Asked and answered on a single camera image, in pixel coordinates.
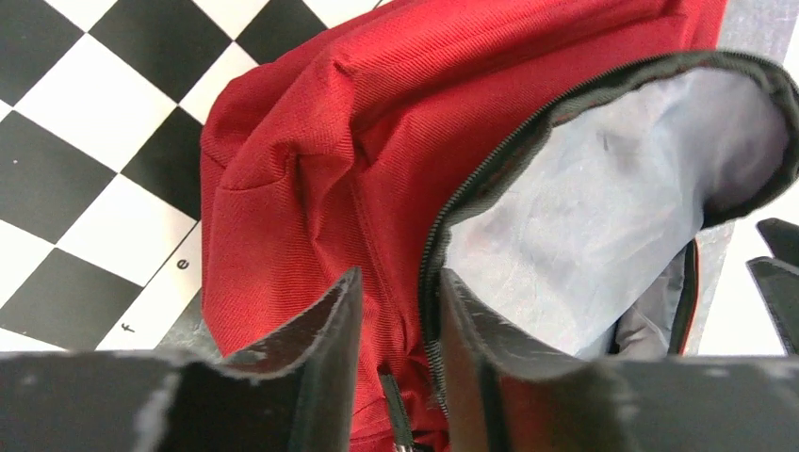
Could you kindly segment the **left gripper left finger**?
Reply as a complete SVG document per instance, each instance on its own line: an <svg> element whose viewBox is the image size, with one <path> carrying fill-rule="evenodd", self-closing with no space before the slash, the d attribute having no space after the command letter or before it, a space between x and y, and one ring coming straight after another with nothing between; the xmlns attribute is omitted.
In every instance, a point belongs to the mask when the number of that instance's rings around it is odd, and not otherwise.
<svg viewBox="0 0 799 452"><path fill-rule="evenodd" d="M351 268L213 363L184 350L5 352L5 451L345 451L362 320Z"/></svg>

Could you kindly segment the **red backpack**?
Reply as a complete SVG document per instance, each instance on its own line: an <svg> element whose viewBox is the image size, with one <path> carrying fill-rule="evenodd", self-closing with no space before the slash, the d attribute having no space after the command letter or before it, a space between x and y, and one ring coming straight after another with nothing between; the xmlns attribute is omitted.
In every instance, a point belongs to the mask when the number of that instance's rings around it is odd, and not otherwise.
<svg viewBox="0 0 799 452"><path fill-rule="evenodd" d="M439 279L579 358L679 353L698 233L798 178L798 90L722 1L394 1L233 79L201 142L229 355L357 266L352 451L449 450Z"/></svg>

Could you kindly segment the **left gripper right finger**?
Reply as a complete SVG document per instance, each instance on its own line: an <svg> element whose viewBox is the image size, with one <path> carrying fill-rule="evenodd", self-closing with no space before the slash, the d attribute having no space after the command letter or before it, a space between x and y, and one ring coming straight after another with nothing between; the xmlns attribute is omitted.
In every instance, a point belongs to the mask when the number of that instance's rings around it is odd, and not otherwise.
<svg viewBox="0 0 799 452"><path fill-rule="evenodd" d="M456 451L794 451L794 358L582 361L528 336L441 274Z"/></svg>

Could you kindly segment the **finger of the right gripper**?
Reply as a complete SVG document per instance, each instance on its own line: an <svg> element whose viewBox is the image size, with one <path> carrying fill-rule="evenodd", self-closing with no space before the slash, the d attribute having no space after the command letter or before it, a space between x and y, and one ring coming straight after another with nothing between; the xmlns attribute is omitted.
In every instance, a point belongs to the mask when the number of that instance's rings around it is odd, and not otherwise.
<svg viewBox="0 0 799 452"><path fill-rule="evenodd" d="M780 218L766 218L757 223L757 229L776 260L799 265L799 229L796 224Z"/></svg>
<svg viewBox="0 0 799 452"><path fill-rule="evenodd" d="M798 354L798 268L773 257L746 263L783 348Z"/></svg>

